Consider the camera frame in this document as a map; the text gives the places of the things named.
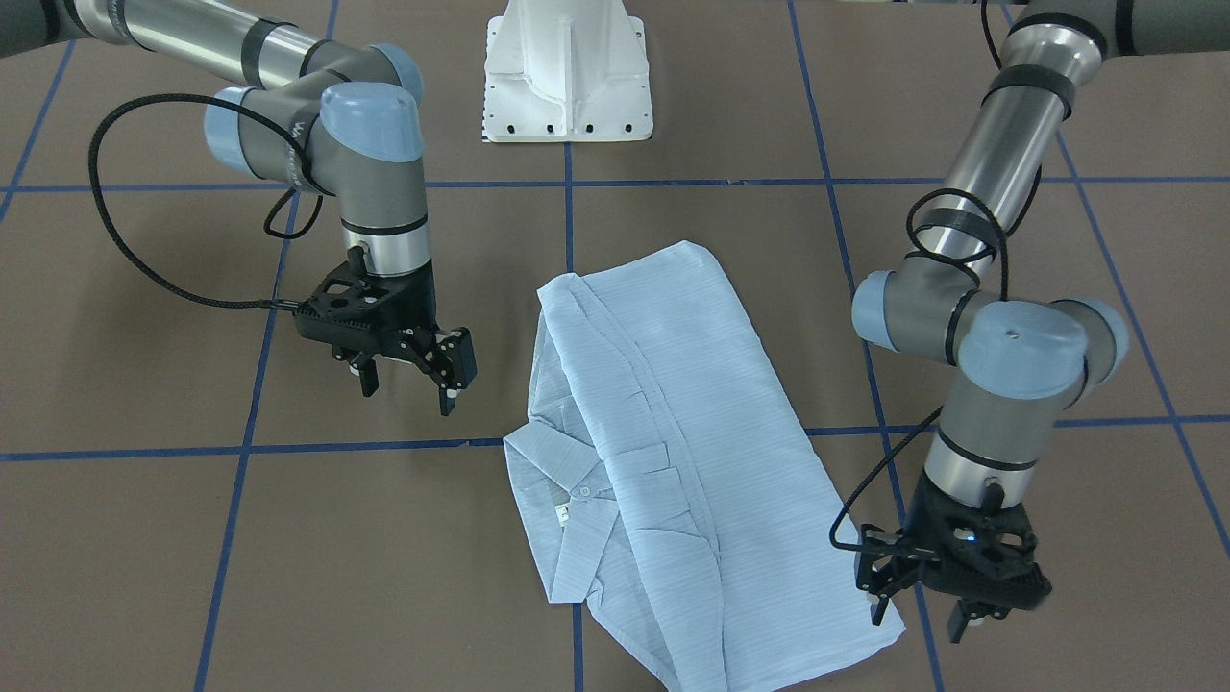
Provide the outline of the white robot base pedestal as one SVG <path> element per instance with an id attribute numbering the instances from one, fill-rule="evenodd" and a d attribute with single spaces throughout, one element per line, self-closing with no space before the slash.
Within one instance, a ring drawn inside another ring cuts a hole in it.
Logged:
<path id="1" fill-rule="evenodd" d="M 483 36 L 483 141 L 653 135 L 646 27 L 624 1 L 509 1 Z"/>

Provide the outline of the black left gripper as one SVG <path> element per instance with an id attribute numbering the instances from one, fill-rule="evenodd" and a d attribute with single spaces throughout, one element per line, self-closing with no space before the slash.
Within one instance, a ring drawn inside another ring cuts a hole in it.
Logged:
<path id="1" fill-rule="evenodd" d="M 975 623 L 1001 608 L 1033 610 L 1050 595 L 1050 579 L 1034 559 L 1038 540 L 1023 504 L 983 513 L 920 477 L 902 530 L 859 527 L 855 585 L 873 600 L 871 622 L 883 623 L 891 599 L 918 579 L 959 597 L 947 640 L 959 644 Z M 935 559 L 927 560 L 927 552 Z"/>

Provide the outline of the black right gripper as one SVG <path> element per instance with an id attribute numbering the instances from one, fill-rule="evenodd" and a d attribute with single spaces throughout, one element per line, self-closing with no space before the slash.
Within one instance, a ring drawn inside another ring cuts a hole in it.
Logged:
<path id="1" fill-rule="evenodd" d="M 458 395 L 478 375 L 474 334 L 467 328 L 443 332 L 435 323 L 433 267 L 423 264 L 403 277 L 359 275 L 348 264 L 331 270 L 315 293 L 293 310 L 298 334 L 346 352 L 360 395 L 378 393 L 373 355 L 397 356 L 435 382 L 440 415 L 451 415 Z"/>

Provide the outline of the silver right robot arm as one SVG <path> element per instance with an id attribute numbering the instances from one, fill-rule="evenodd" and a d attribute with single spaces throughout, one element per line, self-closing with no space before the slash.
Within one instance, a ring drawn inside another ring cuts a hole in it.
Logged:
<path id="1" fill-rule="evenodd" d="M 2 57 L 95 39 L 188 61 L 228 80 L 212 97 L 154 93 L 101 120 L 87 149 L 89 187 L 114 248 L 148 279 L 193 304 L 293 315 L 299 336 L 330 345 L 378 391 L 378 360 L 430 377 L 443 415 L 478 372 L 469 329 L 442 329 L 426 192 L 422 74 L 403 49 L 355 49 L 285 18 L 220 1 L 5 1 Z M 344 261 L 303 301 L 220 301 L 171 284 L 137 257 L 105 202 L 98 157 L 123 116 L 153 104 L 202 104 L 204 139 L 220 163 L 339 205 Z"/>

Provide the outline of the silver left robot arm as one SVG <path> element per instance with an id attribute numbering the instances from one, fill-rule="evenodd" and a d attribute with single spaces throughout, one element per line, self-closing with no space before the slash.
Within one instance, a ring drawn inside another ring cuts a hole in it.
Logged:
<path id="1" fill-rule="evenodd" d="M 904 222 L 911 250 L 852 294 L 852 328 L 888 352 L 954 368 L 903 526 L 865 524 L 851 543 L 855 586 L 882 624 L 897 592 L 956 599 L 950 642 L 985 618 L 1033 610 L 1050 594 L 1023 506 L 1063 411 L 1125 359 L 1121 313 L 1093 299 L 1012 297 L 1010 236 L 1028 214 L 1046 149 L 1105 61 L 1228 49 L 1225 1 L 1023 1 L 986 34 L 996 77 L 943 184 Z"/>

